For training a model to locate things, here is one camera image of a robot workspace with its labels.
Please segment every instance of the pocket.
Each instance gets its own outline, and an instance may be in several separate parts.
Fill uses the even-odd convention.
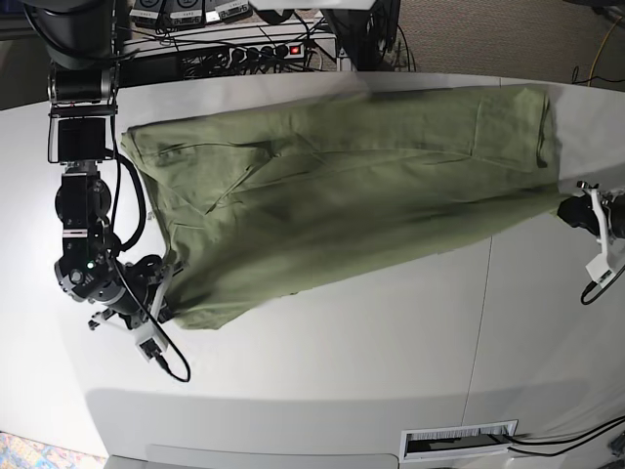
[[[162,186],[205,215],[270,160],[262,147],[203,144],[168,149],[146,164]]]
[[[540,158],[545,119],[544,93],[525,89],[486,96],[479,102],[473,158],[523,173],[547,164]]]

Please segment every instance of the seam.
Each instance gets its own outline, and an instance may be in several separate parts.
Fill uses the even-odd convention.
[[[392,149],[392,150],[398,150],[398,151],[410,151],[410,150],[414,150],[414,149]],[[351,153],[357,152],[357,151],[385,151],[384,149],[362,149],[362,150],[350,150]],[[338,151],[322,151],[321,154],[327,154],[327,153],[333,153],[333,152],[338,152]],[[459,162],[463,162],[463,161],[467,161],[469,159],[471,159],[471,156],[469,154],[466,153],[456,153],[456,152],[452,152],[452,151],[435,151],[433,150],[432,153],[442,153],[445,155],[448,155],[450,159],[446,159],[442,162],[434,162],[434,163],[420,163],[421,166],[434,166],[434,165],[438,165],[438,164],[452,164],[452,163],[459,163]],[[350,167],[346,167],[346,168],[341,168],[341,169],[335,169],[335,168],[331,168],[329,166],[327,166],[327,164],[325,166],[322,166],[322,169],[319,169],[317,172],[315,173],[309,173],[309,172],[304,172],[304,173],[298,173],[296,175],[287,175],[284,176],[282,178],[279,178],[277,180],[274,181],[269,181],[269,182],[265,182],[265,183],[254,183],[254,182],[250,182],[249,183],[249,187],[244,188],[244,189],[237,189],[235,191],[232,191],[232,193],[243,193],[243,192],[250,192],[250,191],[254,191],[254,190],[258,190],[258,189],[263,189],[269,186],[275,186],[275,185],[281,185],[281,184],[290,184],[293,182],[304,182],[304,181],[308,181],[308,180],[318,180],[318,179],[323,179],[323,178],[327,178],[327,177],[333,177],[336,176],[338,174],[342,174],[348,171],[358,171],[358,170],[369,170],[372,168],[377,168],[383,165],[387,165],[387,164],[401,164],[401,163],[405,163],[409,160],[413,160],[413,159],[417,159],[419,158],[418,154],[412,154],[409,156],[401,156],[399,158],[396,159],[391,159],[391,160],[385,160],[385,161],[377,161],[375,163],[370,163],[370,164],[366,164],[366,165],[356,165],[356,166],[350,166]]]
[[[261,141],[261,142],[253,142],[249,144],[215,144],[215,143],[202,143],[202,144],[192,144],[185,145],[183,147],[169,147],[168,149],[163,149],[160,151],[151,151],[145,154],[144,158],[154,158],[156,156],[167,156],[167,153],[170,151],[180,150],[180,149],[192,149],[195,147],[230,147],[230,148],[258,148],[260,144],[267,144],[271,141]],[[444,145],[429,145],[429,144],[415,144],[412,147],[401,147],[401,146],[390,146],[390,147],[377,147],[377,148],[366,148],[366,149],[353,149],[353,148],[335,148],[335,149],[325,149],[325,150],[315,150],[314,152],[318,154],[327,154],[327,153],[343,153],[343,152],[358,152],[358,151],[395,151],[395,150],[421,150],[421,151],[431,151],[431,152],[439,152],[439,153],[449,153],[449,154],[458,154],[461,156],[471,156],[471,151],[465,151],[462,149],[449,149]]]
[[[471,367],[471,377],[469,378],[469,389],[467,390],[467,399],[465,400],[465,407],[462,410],[462,420],[460,425],[465,424],[465,416],[467,414],[467,405],[469,404],[469,397],[471,396],[471,386],[473,384],[473,374],[476,371],[476,360],[478,359],[479,349],[479,337],[481,336],[481,323],[484,319],[484,307],[486,305],[486,291],[488,290],[488,275],[490,274],[490,256],[492,254],[492,236],[490,237],[490,245],[488,247],[488,263],[486,265],[486,285],[484,286],[484,296],[481,299],[481,315],[479,315],[479,329],[478,340],[476,341],[476,351],[473,355],[473,366]]]

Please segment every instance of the green pants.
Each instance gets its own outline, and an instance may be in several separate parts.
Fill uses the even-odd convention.
[[[131,128],[182,327],[455,249],[555,207],[539,88],[325,99]]]

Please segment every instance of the carpet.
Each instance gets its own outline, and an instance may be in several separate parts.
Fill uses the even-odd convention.
[[[570,83],[586,79],[611,24],[563,0],[403,0],[399,24],[424,72]],[[596,74],[625,78],[625,29],[617,27]],[[625,91],[625,83],[593,86]]]
[[[102,469],[105,458],[0,433],[0,469]]]

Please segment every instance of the white table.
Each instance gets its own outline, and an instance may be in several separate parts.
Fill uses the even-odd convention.
[[[516,83],[413,73],[216,78],[121,90],[117,127],[121,133],[337,92]],[[620,185],[625,95],[547,86],[562,141],[562,186],[587,174]],[[127,337],[90,332],[95,309],[58,292],[52,266],[61,255],[61,225],[53,203],[60,170],[45,160],[46,111],[42,104],[0,114],[7,227],[0,343],[11,354],[0,359],[11,379],[0,383],[0,402],[14,407],[0,407],[0,428],[101,452],[80,403],[85,396],[108,452],[127,457],[147,458],[150,445],[396,454],[404,429],[517,418],[522,432],[558,434],[625,408],[625,293],[616,287],[593,307],[579,305],[584,266],[597,248],[550,215],[450,253],[270,301],[219,331],[167,324],[193,369],[189,385],[173,382]],[[103,165],[110,182],[113,166]],[[124,178],[116,225],[122,238],[136,223],[131,188]],[[163,249],[151,222],[132,259]],[[177,366],[174,357],[170,364]],[[24,416],[25,405],[32,415]],[[59,430],[38,418],[42,412],[72,420]],[[604,456],[579,454],[564,465]],[[489,461],[476,467],[501,462]]]

